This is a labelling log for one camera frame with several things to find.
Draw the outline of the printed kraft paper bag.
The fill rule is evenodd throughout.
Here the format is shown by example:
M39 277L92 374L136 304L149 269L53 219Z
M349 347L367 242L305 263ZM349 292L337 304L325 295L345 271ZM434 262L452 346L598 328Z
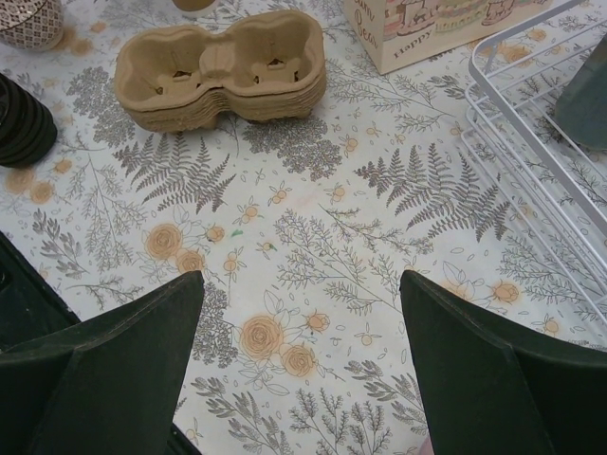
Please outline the printed kraft paper bag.
M343 11L384 75L513 27L545 0L345 0Z

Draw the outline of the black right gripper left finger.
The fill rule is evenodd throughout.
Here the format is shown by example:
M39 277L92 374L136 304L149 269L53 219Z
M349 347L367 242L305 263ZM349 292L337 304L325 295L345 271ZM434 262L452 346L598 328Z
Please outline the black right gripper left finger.
M187 272L1 355L4 454L162 454L204 298Z

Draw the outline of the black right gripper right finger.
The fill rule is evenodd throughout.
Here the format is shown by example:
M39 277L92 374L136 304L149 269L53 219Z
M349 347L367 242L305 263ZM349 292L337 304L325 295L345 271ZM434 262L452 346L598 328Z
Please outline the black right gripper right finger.
M605 352L540 334L413 271L400 297L434 453L605 453Z

